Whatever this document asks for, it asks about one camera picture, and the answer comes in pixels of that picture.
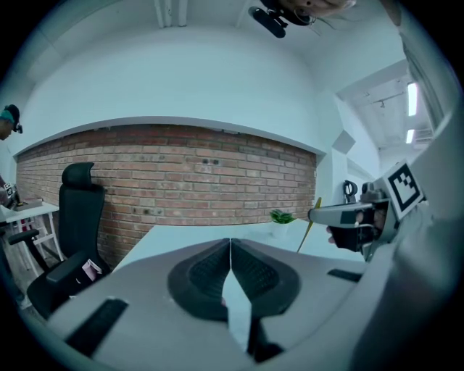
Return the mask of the black wall-hung tool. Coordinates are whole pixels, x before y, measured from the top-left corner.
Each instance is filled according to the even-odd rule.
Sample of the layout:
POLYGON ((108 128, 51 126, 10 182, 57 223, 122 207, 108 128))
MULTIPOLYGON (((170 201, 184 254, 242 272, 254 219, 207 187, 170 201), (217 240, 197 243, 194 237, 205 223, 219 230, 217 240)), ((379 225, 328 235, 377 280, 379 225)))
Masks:
POLYGON ((344 181, 344 197, 347 204, 353 204, 357 202, 356 195, 358 192, 358 187, 356 183, 351 180, 344 181))

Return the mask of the white desk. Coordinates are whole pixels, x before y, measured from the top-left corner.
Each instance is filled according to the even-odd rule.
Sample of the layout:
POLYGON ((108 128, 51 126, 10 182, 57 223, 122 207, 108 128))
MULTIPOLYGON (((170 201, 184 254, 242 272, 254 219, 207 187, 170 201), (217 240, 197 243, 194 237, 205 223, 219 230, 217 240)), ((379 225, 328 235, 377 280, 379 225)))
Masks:
POLYGON ((11 225, 12 233, 20 233, 24 228, 30 230, 37 227, 39 230, 38 240, 34 242, 35 247, 39 248, 41 256, 44 258, 44 249, 47 241, 53 241, 56 253, 53 250, 49 254, 59 261, 63 261, 64 257, 59 247, 56 230, 54 227, 53 213, 58 212, 59 207, 42 202, 40 206, 32 207, 16 211, 0 206, 0 222, 5 222, 11 225))

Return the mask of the pink item on chair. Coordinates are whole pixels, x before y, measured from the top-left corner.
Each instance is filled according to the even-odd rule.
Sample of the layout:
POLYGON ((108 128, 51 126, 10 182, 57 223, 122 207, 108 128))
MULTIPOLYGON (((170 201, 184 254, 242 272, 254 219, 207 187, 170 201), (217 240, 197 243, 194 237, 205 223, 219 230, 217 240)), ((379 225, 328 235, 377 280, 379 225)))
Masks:
POLYGON ((87 262, 82 266, 82 270, 92 282, 99 279, 103 274, 102 269, 91 259, 88 259, 87 262))

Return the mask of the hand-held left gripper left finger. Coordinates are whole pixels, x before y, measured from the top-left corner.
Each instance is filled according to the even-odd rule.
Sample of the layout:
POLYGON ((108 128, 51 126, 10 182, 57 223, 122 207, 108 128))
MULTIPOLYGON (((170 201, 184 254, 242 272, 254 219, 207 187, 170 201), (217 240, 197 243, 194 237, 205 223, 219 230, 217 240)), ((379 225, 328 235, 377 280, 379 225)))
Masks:
POLYGON ((230 241, 127 264, 63 304, 48 326, 104 371, 245 371, 221 303, 230 241))

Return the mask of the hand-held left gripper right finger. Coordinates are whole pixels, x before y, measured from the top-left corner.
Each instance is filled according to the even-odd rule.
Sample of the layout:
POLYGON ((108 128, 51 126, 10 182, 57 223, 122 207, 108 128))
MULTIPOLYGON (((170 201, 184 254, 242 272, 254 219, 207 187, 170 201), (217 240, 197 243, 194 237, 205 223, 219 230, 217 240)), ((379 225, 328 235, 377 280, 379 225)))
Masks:
POLYGON ((231 268, 251 304, 246 351, 260 363, 317 330, 360 281, 366 264, 234 238, 231 268))

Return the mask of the person's right hand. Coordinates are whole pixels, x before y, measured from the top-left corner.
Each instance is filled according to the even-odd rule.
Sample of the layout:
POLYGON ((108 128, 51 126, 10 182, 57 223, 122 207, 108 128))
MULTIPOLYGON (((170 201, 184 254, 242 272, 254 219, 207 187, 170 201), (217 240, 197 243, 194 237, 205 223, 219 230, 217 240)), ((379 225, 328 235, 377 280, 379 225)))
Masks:
POLYGON ((339 223, 347 225, 347 228, 328 226, 326 231, 331 235, 328 241, 335 244, 340 249, 357 252, 357 235, 359 225, 362 221, 363 212, 342 212, 339 223))

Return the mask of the black office chair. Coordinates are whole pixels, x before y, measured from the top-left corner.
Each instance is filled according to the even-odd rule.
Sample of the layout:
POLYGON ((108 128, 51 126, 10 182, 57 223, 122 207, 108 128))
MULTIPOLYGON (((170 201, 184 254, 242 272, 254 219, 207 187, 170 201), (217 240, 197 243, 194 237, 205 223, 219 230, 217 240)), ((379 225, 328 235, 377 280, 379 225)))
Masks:
POLYGON ((105 190, 91 179, 93 162, 68 165, 59 188, 59 247, 65 259, 49 266, 32 242, 28 249, 43 272, 28 286, 31 304, 45 320, 67 300, 111 272, 101 258, 97 237, 105 190), (82 270, 91 259, 103 271, 92 282, 82 270))

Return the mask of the person's light grey clothing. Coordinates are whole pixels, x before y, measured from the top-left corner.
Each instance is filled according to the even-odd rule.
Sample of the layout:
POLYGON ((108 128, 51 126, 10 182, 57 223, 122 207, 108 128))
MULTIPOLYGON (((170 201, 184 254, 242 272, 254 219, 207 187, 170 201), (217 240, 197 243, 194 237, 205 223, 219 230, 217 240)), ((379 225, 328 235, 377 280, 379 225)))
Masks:
POLYGON ((439 218, 462 220, 460 275, 429 280, 395 248, 384 291, 356 345, 350 371, 460 371, 464 342, 464 93, 454 71, 402 0, 380 0, 402 39, 436 132, 413 174, 439 218))

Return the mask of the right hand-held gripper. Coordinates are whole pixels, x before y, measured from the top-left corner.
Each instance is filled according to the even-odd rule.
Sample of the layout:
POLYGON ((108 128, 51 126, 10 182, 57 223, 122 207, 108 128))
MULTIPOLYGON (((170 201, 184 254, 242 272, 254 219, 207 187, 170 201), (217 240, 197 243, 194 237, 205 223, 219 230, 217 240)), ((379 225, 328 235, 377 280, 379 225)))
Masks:
POLYGON ((307 215, 316 224, 367 228, 364 235, 367 239, 360 242, 360 250, 369 262, 380 246, 395 239, 406 215, 424 199, 409 164, 401 161, 377 180, 362 186, 361 203, 315 207, 307 215))

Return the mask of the small yellow-green spoon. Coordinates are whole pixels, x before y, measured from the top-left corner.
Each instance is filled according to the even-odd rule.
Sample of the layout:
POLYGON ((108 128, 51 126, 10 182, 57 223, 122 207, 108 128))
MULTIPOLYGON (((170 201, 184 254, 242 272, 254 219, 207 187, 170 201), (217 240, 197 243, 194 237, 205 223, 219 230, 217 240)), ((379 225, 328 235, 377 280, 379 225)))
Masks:
MULTIPOLYGON (((322 198, 318 197, 317 201, 315 202, 314 209, 319 209, 321 204, 322 204, 322 198)), ((301 243, 300 243, 300 245, 299 245, 299 247, 297 249, 297 253, 299 253, 302 250, 302 247, 303 247, 303 245, 304 245, 304 243, 305 243, 305 241, 307 239, 307 236, 308 236, 308 234, 309 234, 309 232, 311 230, 311 227, 313 225, 313 221, 310 218, 308 218, 308 220, 309 220, 309 224, 308 224, 307 229, 306 229, 306 231, 304 233, 303 239, 301 240, 301 243)))

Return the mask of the small green potted plant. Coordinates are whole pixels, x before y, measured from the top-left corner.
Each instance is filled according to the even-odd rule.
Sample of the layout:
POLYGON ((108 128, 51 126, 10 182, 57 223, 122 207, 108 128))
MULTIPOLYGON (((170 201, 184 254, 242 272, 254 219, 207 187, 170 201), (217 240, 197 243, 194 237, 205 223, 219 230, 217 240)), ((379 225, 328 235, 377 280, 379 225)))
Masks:
POLYGON ((274 209, 270 212, 271 234, 274 238, 283 238, 289 225, 296 220, 292 213, 274 209))

